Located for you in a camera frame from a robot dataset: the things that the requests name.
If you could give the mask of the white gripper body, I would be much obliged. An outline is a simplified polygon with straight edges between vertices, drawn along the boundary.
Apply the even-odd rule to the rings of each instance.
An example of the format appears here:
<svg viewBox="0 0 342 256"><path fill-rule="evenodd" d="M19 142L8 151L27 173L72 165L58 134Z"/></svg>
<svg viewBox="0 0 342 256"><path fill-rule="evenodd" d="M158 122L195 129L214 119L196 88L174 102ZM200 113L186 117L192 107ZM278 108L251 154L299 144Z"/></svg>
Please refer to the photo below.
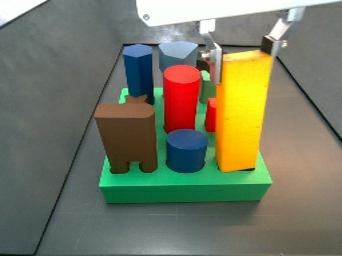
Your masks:
<svg viewBox="0 0 342 256"><path fill-rule="evenodd" d="M136 0L136 11L150 26L234 17L342 0Z"/></svg>

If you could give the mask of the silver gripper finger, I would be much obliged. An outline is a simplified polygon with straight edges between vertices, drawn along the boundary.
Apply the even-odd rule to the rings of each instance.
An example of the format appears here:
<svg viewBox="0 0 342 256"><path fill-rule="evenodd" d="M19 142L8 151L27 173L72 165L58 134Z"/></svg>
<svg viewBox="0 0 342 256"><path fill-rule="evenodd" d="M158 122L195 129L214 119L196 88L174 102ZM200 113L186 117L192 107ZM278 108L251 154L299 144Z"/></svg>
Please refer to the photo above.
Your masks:
<svg viewBox="0 0 342 256"><path fill-rule="evenodd" d="M287 46L289 35L302 20L305 7L283 10L278 13L279 19L271 32L262 38L261 51L275 57Z"/></svg>
<svg viewBox="0 0 342 256"><path fill-rule="evenodd" d="M219 84L222 81L222 48L214 41L211 33L215 31L215 20L199 21L199 34L202 35L206 50L200 52L199 59L206 61L210 66L211 82Z"/></svg>

